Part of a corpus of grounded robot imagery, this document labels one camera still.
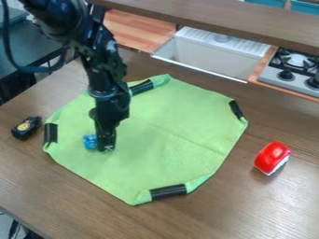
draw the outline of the wooden countertop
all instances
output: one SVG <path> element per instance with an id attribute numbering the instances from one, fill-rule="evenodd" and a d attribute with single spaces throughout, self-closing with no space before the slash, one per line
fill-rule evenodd
<path id="1" fill-rule="evenodd" d="M 103 7 L 319 54 L 319 17 L 237 0 L 88 0 Z"/>
<path id="2" fill-rule="evenodd" d="M 114 9 L 105 14 L 104 25 L 112 32 L 120 47 L 147 54 L 155 52 L 176 32 L 173 23 Z"/>
<path id="3" fill-rule="evenodd" d="M 47 238 L 318 237 L 318 104 L 127 50 L 122 55 L 128 80 L 169 73 L 236 99 L 249 127 L 221 168 L 187 196 L 133 207 L 54 162 L 41 150 L 43 130 L 26 142 L 14 139 L 9 129 L 21 120 L 46 119 L 87 88 L 83 69 L 73 62 L 0 107 L 1 210 Z M 266 177 L 253 159 L 271 141 L 286 143 L 293 155 Z"/>

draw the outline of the floor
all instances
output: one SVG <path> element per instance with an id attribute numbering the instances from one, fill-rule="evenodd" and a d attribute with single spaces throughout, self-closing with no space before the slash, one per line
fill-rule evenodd
<path id="1" fill-rule="evenodd" d="M 0 212 L 0 239 L 8 239 L 8 233 L 11 227 L 13 219 L 8 215 Z M 23 239 L 25 236 L 24 230 L 21 226 L 18 226 L 17 233 L 10 239 Z"/>

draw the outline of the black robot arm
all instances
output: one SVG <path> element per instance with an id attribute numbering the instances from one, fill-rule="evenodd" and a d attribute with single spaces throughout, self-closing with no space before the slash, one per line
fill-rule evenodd
<path id="1" fill-rule="evenodd" d="M 126 65 L 118 55 L 113 35 L 103 25 L 104 9 L 82 0 L 20 0 L 39 20 L 48 37 L 74 48 L 89 77 L 95 99 L 90 116 L 95 122 L 97 148 L 110 151 L 116 145 L 116 128 L 129 117 L 130 93 L 123 82 Z"/>

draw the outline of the green towel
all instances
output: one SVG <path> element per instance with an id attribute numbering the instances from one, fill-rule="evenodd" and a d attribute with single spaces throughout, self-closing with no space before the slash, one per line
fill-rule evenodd
<path id="1" fill-rule="evenodd" d="M 82 143 L 84 134 L 95 134 L 93 107 L 84 92 L 54 113 L 47 123 L 58 125 L 57 143 L 46 143 L 44 150 L 131 205 L 152 201 L 153 192 L 180 194 L 183 187 L 192 192 L 216 172 L 248 125 L 232 99 L 171 78 L 132 98 L 131 116 L 118 127 L 116 150 L 102 153 Z"/>

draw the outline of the red object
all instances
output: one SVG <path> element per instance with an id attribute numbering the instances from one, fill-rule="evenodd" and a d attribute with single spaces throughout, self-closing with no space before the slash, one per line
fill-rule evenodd
<path id="1" fill-rule="evenodd" d="M 255 158 L 255 167 L 265 175 L 271 175 L 284 165 L 291 155 L 291 150 L 281 143 L 270 143 L 260 150 Z"/>

